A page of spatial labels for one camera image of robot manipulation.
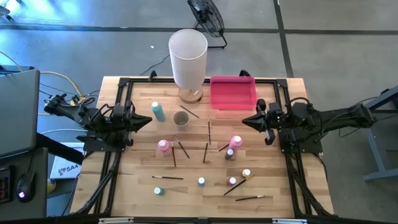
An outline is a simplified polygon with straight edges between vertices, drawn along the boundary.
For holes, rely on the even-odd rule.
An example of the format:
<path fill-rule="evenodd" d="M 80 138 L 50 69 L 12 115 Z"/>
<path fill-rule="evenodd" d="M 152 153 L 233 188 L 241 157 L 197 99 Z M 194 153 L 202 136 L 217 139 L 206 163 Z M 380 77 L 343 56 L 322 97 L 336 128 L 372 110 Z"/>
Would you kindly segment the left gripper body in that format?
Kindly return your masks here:
<path fill-rule="evenodd" d="M 134 110 L 131 110 L 131 108 L 131 100 L 127 102 L 126 106 L 116 103 L 112 115 L 113 124 L 117 127 L 116 139 L 126 146 L 133 146 L 134 143 L 131 137 L 131 133 L 133 132 L 131 112 Z"/>

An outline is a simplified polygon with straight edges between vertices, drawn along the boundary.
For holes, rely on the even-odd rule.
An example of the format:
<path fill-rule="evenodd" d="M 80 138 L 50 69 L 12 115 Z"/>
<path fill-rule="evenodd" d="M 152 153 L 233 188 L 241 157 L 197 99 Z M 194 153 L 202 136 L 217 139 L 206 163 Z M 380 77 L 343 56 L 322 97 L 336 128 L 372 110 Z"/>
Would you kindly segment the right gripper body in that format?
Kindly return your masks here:
<path fill-rule="evenodd" d="M 272 129 L 280 128 L 284 120 L 284 113 L 278 103 L 270 103 L 269 110 L 266 111 L 267 105 L 265 100 L 258 99 L 256 104 L 256 112 L 260 120 L 259 132 L 265 132 L 265 143 L 271 145 L 275 139 L 275 133 Z"/>

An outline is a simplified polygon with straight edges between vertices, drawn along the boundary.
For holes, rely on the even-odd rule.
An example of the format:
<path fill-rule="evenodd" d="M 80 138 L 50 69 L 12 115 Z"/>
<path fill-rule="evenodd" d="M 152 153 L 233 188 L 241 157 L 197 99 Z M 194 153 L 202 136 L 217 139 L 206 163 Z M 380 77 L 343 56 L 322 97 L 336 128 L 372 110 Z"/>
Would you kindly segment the large teal paint bottle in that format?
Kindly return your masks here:
<path fill-rule="evenodd" d="M 162 109 L 162 106 L 159 102 L 154 101 L 151 104 L 151 110 L 154 113 L 157 121 L 164 122 L 165 121 L 165 115 L 164 111 Z"/>

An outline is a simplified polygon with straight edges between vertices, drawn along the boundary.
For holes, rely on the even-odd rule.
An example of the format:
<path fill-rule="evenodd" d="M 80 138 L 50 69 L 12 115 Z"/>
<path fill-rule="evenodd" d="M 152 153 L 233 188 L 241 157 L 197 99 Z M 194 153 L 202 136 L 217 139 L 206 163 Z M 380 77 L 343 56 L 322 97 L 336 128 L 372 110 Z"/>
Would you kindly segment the large light pink paint bottle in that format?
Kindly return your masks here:
<path fill-rule="evenodd" d="M 160 140 L 158 142 L 158 150 L 165 156 L 171 156 L 172 155 L 172 147 L 171 147 L 171 143 L 168 140 Z"/>

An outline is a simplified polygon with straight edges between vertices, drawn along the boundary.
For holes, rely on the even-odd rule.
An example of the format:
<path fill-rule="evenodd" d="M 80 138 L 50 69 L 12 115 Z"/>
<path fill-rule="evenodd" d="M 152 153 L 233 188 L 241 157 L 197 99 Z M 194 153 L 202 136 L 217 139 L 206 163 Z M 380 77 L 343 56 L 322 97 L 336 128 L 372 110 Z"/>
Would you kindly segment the pink plastic tray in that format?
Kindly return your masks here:
<path fill-rule="evenodd" d="M 210 103 L 216 110 L 252 110 L 257 101 L 253 77 L 210 78 Z"/>

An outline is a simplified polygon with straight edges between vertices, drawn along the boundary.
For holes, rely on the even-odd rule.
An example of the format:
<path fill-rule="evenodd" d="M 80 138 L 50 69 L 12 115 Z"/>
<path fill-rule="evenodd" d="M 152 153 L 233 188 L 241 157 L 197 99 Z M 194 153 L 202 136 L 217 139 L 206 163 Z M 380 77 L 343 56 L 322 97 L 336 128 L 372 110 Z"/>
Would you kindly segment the beige paper cup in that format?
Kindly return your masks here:
<path fill-rule="evenodd" d="M 184 111 L 178 111 L 173 116 L 174 125 L 181 131 L 187 129 L 189 120 L 189 115 Z"/>

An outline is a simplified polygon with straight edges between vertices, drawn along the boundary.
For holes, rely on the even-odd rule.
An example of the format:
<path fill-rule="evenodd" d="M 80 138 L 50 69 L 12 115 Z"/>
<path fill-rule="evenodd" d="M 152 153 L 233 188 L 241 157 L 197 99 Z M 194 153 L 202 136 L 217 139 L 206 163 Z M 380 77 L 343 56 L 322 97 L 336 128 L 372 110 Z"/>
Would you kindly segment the long black paintbrush tan tip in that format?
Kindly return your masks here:
<path fill-rule="evenodd" d="M 229 189 L 226 193 L 224 193 L 223 195 L 228 195 L 231 191 L 233 191 L 234 189 L 236 189 L 237 187 L 239 187 L 240 185 L 242 185 L 243 183 L 247 182 L 249 179 L 251 179 L 252 177 L 254 177 L 254 174 L 245 177 L 242 181 L 240 181 L 238 184 L 236 184 L 235 186 L 233 186 L 231 189 Z"/>

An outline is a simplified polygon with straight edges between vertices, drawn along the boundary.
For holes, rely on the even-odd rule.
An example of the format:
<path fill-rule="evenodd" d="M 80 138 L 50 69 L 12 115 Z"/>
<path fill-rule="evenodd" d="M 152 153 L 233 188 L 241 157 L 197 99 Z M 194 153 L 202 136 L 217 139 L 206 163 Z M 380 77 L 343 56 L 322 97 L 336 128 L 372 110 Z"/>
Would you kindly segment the white table lamp wooden base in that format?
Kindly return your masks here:
<path fill-rule="evenodd" d="M 179 30 L 169 39 L 173 78 L 185 103 L 198 103 L 203 96 L 207 51 L 206 37 L 194 29 Z"/>

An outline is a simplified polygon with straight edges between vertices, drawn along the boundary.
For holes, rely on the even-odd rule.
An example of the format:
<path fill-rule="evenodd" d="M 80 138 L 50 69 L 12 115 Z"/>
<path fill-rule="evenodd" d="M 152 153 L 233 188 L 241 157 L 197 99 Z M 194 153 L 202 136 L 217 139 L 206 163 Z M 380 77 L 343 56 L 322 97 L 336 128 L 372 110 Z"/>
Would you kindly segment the white cardboard box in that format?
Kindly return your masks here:
<path fill-rule="evenodd" d="M 81 171 L 81 165 L 70 162 L 62 157 L 55 156 L 51 179 L 74 179 Z"/>

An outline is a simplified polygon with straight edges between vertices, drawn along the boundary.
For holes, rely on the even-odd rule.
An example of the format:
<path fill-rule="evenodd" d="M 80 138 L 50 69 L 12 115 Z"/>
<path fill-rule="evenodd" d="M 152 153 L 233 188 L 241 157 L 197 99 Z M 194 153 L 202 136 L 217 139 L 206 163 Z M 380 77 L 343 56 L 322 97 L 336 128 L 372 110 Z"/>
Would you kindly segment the grey closed laptop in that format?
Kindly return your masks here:
<path fill-rule="evenodd" d="M 0 158 L 35 146 L 39 81 L 38 70 L 0 77 Z"/>

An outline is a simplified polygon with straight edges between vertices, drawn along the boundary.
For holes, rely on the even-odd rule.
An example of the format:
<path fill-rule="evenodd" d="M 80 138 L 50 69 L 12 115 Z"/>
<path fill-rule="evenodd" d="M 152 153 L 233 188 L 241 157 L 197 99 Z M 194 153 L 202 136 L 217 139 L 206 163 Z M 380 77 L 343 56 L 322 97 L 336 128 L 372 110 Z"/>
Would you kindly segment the grey side desk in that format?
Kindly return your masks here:
<path fill-rule="evenodd" d="M 46 148 L 0 158 L 0 167 L 13 167 L 12 201 L 0 204 L 0 222 L 46 217 L 47 159 Z M 16 196 L 17 182 L 23 173 L 29 171 L 35 172 L 35 194 L 30 202 L 22 203 Z"/>

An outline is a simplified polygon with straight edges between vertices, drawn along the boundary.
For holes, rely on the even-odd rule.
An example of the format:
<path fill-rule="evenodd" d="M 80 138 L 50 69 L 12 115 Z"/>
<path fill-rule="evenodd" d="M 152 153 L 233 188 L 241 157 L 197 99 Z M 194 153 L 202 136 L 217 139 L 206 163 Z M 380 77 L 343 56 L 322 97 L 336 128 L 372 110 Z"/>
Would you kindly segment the black floor fan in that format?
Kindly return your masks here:
<path fill-rule="evenodd" d="M 196 19 L 193 29 L 201 26 L 214 38 L 221 37 L 224 45 L 211 46 L 209 49 L 224 49 L 228 43 L 224 37 L 224 21 L 213 0 L 187 0 Z"/>

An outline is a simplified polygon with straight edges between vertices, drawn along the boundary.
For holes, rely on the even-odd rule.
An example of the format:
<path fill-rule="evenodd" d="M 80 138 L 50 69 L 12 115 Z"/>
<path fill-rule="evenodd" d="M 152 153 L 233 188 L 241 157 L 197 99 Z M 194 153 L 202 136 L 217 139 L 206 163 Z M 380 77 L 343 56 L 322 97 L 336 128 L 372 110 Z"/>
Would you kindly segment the backlit computer keyboard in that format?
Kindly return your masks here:
<path fill-rule="evenodd" d="M 0 204 L 12 201 L 13 167 L 0 167 Z"/>

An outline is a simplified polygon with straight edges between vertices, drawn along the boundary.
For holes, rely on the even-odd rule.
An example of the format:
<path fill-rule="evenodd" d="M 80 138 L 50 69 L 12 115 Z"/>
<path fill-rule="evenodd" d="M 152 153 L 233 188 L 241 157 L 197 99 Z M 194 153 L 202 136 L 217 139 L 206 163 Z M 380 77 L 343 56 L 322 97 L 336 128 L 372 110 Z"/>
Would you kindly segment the black office chair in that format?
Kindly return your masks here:
<path fill-rule="evenodd" d="M 14 19 L 9 15 L 10 10 L 0 5 L 0 17 L 5 17 L 8 21 L 14 22 Z"/>

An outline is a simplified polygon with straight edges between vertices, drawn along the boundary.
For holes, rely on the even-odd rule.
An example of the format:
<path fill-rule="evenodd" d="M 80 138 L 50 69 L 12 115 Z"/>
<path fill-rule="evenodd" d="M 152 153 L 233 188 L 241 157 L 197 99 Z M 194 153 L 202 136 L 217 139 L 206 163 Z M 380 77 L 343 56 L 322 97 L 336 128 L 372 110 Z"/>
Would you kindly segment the black aluminium table frame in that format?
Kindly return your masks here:
<path fill-rule="evenodd" d="M 155 77 L 152 82 L 144 77 L 129 77 L 127 88 L 138 114 L 151 115 L 152 102 L 159 102 L 165 112 L 164 122 L 152 121 L 133 134 L 134 144 L 121 156 L 114 190 L 112 216 L 140 217 L 195 217 L 195 218 L 292 218 L 296 214 L 315 215 L 301 192 L 292 194 L 287 175 L 285 156 L 279 142 L 270 146 L 265 135 L 244 125 L 242 120 L 254 110 L 216 110 L 210 103 L 210 86 L 203 85 L 203 97 L 195 104 L 183 103 L 178 86 L 172 78 Z M 180 104 L 198 115 L 196 118 Z M 186 130 L 179 130 L 173 122 L 178 111 L 189 115 Z M 211 144 L 208 145 L 205 163 L 203 155 L 208 135 L 207 117 L 210 118 Z M 187 151 L 186 157 L 173 135 Z M 230 160 L 224 155 L 233 136 L 243 139 L 242 146 Z M 173 156 L 165 157 L 158 150 L 160 140 L 174 142 Z M 223 195 L 244 179 L 242 171 L 249 169 L 254 177 L 228 195 Z M 153 175 L 181 177 L 183 180 L 157 179 Z M 198 178 L 205 178 L 203 187 Z M 229 186 L 230 177 L 236 184 Z M 164 189 L 155 195 L 154 188 Z M 236 202 L 236 199 L 265 195 L 263 198 Z"/>

